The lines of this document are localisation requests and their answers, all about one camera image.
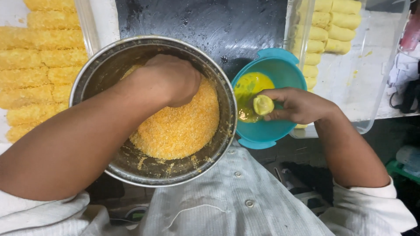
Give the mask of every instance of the black surface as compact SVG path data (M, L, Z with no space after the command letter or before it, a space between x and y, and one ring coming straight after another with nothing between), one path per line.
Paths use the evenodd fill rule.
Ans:
M207 53L230 80L257 51L282 47L287 0L116 0L121 38L159 34Z

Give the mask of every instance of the cloth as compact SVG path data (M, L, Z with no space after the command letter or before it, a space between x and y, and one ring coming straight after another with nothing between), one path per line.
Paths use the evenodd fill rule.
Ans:
M245 148L229 147L208 172L188 183L158 188L139 227L109 224L86 192L50 202L0 192L0 235L400 235L416 220L383 188L346 189L334 183L334 207L317 218Z

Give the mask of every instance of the right hand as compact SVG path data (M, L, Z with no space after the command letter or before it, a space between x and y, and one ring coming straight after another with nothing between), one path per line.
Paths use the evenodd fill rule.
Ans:
M189 61L171 55L158 54L130 76L147 77L141 85L153 83L156 94L165 104L177 108L191 102L198 92L201 74Z
M307 125L338 112L340 108L333 102L302 89L286 87L265 89L258 93L280 102L283 109L274 110L264 116L264 120L289 120Z

